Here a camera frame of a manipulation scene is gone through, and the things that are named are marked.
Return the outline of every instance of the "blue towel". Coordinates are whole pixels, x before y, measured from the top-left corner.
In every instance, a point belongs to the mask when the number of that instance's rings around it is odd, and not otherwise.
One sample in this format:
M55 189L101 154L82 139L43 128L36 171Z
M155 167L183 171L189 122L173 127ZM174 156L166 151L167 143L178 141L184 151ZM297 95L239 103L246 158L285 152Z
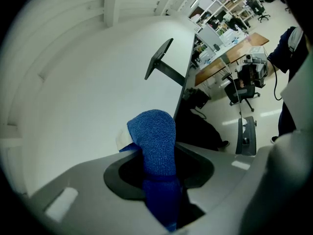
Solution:
M134 143L120 152L142 149L146 205L162 225L174 231L181 201L174 157L175 122L164 111L150 110L130 120L127 127Z

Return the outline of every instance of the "black shoe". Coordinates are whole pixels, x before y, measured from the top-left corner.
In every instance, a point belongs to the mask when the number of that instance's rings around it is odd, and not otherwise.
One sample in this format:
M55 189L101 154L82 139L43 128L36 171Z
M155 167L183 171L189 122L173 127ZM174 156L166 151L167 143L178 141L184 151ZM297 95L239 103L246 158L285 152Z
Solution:
M230 142L225 140L223 141L219 146L217 146L218 148L225 148L227 146L229 146Z
M278 139L278 137L277 137L277 136L274 136L274 137L272 137L272 138L270 139L270 142L271 142L271 143L275 143L276 139Z

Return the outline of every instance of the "wooden desk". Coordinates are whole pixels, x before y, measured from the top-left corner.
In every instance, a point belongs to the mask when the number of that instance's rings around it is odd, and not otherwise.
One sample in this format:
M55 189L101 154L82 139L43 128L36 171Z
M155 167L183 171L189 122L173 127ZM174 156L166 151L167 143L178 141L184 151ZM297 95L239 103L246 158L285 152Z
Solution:
M252 46L262 46L269 42L267 38L259 35L258 33L253 33L250 37L251 37L251 41L248 41L247 39L245 39L239 44L235 45L228 52L226 52L226 56L228 57L231 63L242 58ZM196 75L195 86L199 85L200 83L207 80L208 78L215 75L216 73L218 73L224 68L225 68L225 65L220 60L220 58L216 59L214 62L212 62L207 67L202 69Z

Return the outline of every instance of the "white floor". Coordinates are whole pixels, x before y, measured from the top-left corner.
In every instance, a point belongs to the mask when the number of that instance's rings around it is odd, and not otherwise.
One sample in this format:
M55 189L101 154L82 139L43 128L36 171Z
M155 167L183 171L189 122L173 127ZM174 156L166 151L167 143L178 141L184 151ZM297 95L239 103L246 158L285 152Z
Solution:
M249 21L251 28L250 33L257 32L260 35L269 39L269 42L264 45L268 54L276 48L280 36L291 26L297 26L297 22L292 14L285 11L286 5L281 1L276 0L272 3L264 3L266 14L270 14L269 20L263 20L262 23L253 18ZM235 74L234 69L237 64L232 64L230 69ZM188 74L187 87L192 87L196 73L199 70L191 69ZM222 75L215 75L214 79L210 78L206 82L198 85L197 88L205 91L205 87L210 84L210 93L212 100L208 101L200 112L207 116L207 121L211 123L220 133L223 140L229 140L230 146L225 149L225 152L235 153L238 136L238 118L239 105L230 106L229 99L224 92L224 87L227 82L221 80ZM278 84L276 88L276 96L280 98L280 92L285 88L288 82L288 74L281 71L277 73ZM252 112L245 101L241 103L241 111L243 117L253 116L257 120L256 138L257 150L265 145L270 145L270 138L278 135L278 119L283 101L277 101L274 98L273 91L275 85L275 75L266 78L266 86L262 89L256 88L256 91L261 94L260 97L249 99L250 104L255 109Z

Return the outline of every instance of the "black office chair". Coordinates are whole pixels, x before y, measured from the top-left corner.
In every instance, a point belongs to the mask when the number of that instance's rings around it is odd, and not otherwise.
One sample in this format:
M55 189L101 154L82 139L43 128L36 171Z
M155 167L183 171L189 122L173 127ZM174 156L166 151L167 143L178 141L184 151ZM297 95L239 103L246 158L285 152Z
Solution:
M265 8L258 3L257 0L246 0L247 5L253 10L253 12L258 15L258 20L260 23L262 22L262 19L266 18L268 20L268 17L270 15L263 15Z
M225 92L230 100L229 105L233 106L234 104L241 103L242 100L245 100L250 107L251 111L254 112L254 109L250 105L248 98L254 98L254 95L260 96L261 94L255 92L255 86L253 85L246 85L243 88L240 87L240 80L239 78L232 79L231 73L227 73L225 76L222 77L222 80L228 79L230 84L225 87Z

